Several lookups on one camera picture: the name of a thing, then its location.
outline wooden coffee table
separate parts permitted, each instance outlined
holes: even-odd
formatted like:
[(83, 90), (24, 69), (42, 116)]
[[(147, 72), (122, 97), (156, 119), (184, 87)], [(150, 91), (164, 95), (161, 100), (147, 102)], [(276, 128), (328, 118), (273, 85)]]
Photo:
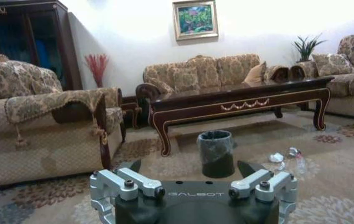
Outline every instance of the wooden coffee table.
[(331, 99), (327, 84), (332, 79), (333, 77), (323, 77), (281, 83), (243, 83), (160, 95), (151, 101), (150, 119), (163, 141), (161, 155), (171, 154), (169, 125), (269, 109), (281, 118), (281, 106), (289, 104), (316, 101), (315, 126), (317, 130), (325, 130), (325, 109)]

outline picture frame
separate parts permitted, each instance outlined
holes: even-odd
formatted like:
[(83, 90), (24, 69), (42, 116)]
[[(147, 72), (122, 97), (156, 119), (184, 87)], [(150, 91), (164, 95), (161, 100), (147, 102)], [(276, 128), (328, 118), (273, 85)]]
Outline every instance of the picture frame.
[(216, 0), (176, 1), (172, 6), (177, 41), (219, 36)]

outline red decorative branches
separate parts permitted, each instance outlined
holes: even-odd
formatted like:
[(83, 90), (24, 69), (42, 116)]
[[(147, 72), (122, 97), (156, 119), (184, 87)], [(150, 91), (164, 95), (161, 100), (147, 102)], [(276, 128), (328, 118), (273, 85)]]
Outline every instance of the red decorative branches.
[(95, 80), (96, 80), (96, 85), (99, 88), (103, 87), (103, 76), (104, 76), (104, 71), (110, 62), (108, 55), (106, 54), (98, 54), (98, 55), (87, 55), (84, 56), (86, 58), (86, 65), (88, 66)]

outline floral rug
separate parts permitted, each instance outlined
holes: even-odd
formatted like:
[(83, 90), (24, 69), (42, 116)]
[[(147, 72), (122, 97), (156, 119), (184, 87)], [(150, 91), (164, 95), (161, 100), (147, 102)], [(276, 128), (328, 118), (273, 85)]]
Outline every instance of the floral rug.
[[(275, 170), (268, 156), (285, 155), (285, 171), (299, 178), (297, 209), (291, 214), (293, 224), (354, 223), (354, 119), (327, 116), (327, 130), (320, 132), (312, 123), (313, 113), (288, 111), (276, 119), (272, 113), (224, 119), (217, 126), (233, 134), (235, 161), (261, 163)], [(128, 142), (116, 152), (112, 164), (143, 159), (142, 173), (159, 180), (208, 180), (201, 175), (196, 147), (197, 133), (184, 134), (177, 128), (179, 147), (169, 157), (160, 156), (160, 141), (153, 130), (127, 134)], [(289, 147), (304, 155), (307, 168), (288, 157)], [(98, 213), (90, 203), (90, 174), (19, 185), (0, 191), (0, 223), (98, 224)], [(221, 180), (241, 179), (240, 172)]]

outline bolt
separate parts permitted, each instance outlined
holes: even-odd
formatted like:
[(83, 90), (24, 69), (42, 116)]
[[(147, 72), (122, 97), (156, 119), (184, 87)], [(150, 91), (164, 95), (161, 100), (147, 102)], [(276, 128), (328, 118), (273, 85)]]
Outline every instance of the bolt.
[(132, 180), (127, 180), (126, 182), (124, 182), (124, 187), (126, 188), (132, 188), (135, 186), (135, 182), (132, 181)]
[(237, 199), (240, 196), (240, 192), (236, 189), (229, 189), (228, 194), (232, 199)]
[(263, 188), (263, 189), (269, 189), (269, 182), (268, 181), (261, 181), (260, 182), (260, 187)]
[(155, 197), (160, 199), (163, 198), (164, 195), (165, 195), (165, 189), (163, 187), (157, 187), (155, 189)]

